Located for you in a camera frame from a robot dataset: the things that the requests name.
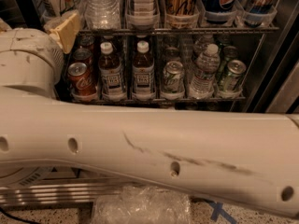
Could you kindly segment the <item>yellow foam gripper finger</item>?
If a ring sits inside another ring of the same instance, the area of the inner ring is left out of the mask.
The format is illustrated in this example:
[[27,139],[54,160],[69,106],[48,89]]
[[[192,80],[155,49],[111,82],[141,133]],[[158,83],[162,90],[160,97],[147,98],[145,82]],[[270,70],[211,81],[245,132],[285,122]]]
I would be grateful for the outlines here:
[[11,27],[0,18],[0,32],[6,32],[9,31]]
[[51,18],[44,25],[44,29],[62,49],[63,53],[69,54],[81,29],[79,13],[77,10],[70,10],[61,17]]

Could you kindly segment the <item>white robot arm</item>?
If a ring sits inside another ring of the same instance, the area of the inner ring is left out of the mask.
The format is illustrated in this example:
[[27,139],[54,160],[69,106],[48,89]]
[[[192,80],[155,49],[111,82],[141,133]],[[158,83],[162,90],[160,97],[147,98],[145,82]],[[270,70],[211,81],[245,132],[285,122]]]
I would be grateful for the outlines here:
[[0,171],[21,189],[57,166],[299,216],[296,115],[79,105],[53,87],[79,29],[69,14],[51,33],[0,32]]

